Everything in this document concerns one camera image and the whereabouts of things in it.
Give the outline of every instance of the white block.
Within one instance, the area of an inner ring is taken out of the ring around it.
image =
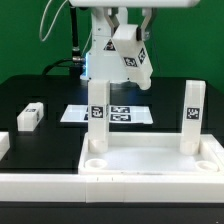
[[[112,41],[120,54],[131,82],[143,90],[151,86],[152,66],[143,41],[136,40],[137,25],[120,24]]]
[[[43,116],[43,103],[30,103],[17,117],[18,131],[34,131]]]
[[[6,154],[6,152],[10,148],[9,143],[9,133],[8,132],[0,132],[0,160]]]
[[[102,153],[108,148],[110,82],[91,80],[88,85],[89,150]]]
[[[198,153],[206,84],[204,81],[187,80],[182,123],[180,152],[185,155]]]
[[[85,202],[85,195],[86,181],[79,175],[0,175],[0,201]]]
[[[134,202],[223,202],[222,176],[152,175],[126,176],[125,203]]]

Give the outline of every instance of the black and white tag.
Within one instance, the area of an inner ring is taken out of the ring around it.
[[[200,108],[187,107],[187,120],[200,120]]]
[[[84,121],[88,121],[88,118],[89,118],[89,115],[88,114],[85,114]]]
[[[91,106],[91,118],[103,119],[104,118],[103,106]]]
[[[40,120],[40,113],[39,111],[37,112],[37,122]]]
[[[144,48],[142,48],[139,55],[138,55],[138,59],[139,59],[141,64],[144,62],[145,58],[146,58],[146,53],[144,51]]]
[[[111,113],[130,113],[130,107],[118,107],[118,106],[112,106],[111,107]]]
[[[124,62],[125,62],[125,65],[128,67],[134,67],[134,68],[138,67],[135,58],[124,57]]]
[[[104,48],[105,51],[116,51],[112,40],[109,40],[107,45]]]
[[[114,122],[131,122],[131,115],[128,114],[111,114],[110,120]]]

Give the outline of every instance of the black cable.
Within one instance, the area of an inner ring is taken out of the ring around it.
[[[70,68],[72,65],[57,65],[57,68]]]
[[[65,63],[65,62],[73,62],[73,60],[71,58],[64,58],[64,59],[61,59],[59,61],[56,61],[55,63],[51,64],[51,65],[48,65],[47,67],[45,67],[45,69],[43,70],[42,72],[42,75],[47,75],[47,73],[53,69],[54,67],[57,67],[58,65],[62,64],[62,63]]]

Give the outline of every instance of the circular hole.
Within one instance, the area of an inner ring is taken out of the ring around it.
[[[196,169],[204,172],[217,172],[219,167],[217,164],[210,161],[198,161],[196,162]]]
[[[87,169],[105,169],[107,162],[103,159],[90,159],[85,162],[85,168]]]

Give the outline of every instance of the black table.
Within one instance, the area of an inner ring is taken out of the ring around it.
[[[147,91],[111,90],[112,105],[149,106],[154,123],[110,124],[118,132],[181,132],[186,78],[152,78]],[[0,131],[10,150],[1,173],[76,174],[86,123],[61,123],[68,104],[87,105],[88,90],[69,76],[20,75],[0,85]],[[16,117],[44,103],[34,132],[18,132]],[[224,95],[207,83],[202,133],[224,145]],[[1,223],[224,223],[224,204],[0,203]]]

